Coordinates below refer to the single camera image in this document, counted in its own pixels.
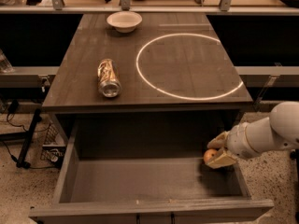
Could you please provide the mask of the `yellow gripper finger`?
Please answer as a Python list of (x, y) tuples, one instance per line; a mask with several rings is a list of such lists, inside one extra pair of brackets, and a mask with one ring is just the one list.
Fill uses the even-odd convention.
[(222, 132), (219, 135), (217, 135), (214, 139), (212, 139), (208, 144), (208, 148), (218, 149), (226, 146), (227, 138), (228, 138), (228, 132)]
[(206, 165), (212, 169), (218, 169), (221, 167), (231, 166), (236, 163), (236, 159), (225, 149), (216, 149), (217, 154), (209, 160)]

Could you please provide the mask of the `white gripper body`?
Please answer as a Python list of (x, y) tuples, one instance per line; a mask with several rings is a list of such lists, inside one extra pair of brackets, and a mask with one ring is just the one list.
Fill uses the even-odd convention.
[(246, 129), (249, 126), (247, 122), (235, 125), (228, 133), (226, 147), (238, 158), (249, 160), (259, 157), (260, 154), (250, 146)]

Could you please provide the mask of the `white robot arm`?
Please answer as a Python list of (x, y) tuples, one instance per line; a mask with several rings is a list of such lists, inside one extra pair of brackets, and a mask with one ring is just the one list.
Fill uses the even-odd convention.
[(207, 144), (204, 163), (218, 169), (237, 159), (249, 160), (262, 153), (299, 148), (299, 103), (276, 105), (269, 116), (252, 123), (242, 122), (222, 132)]

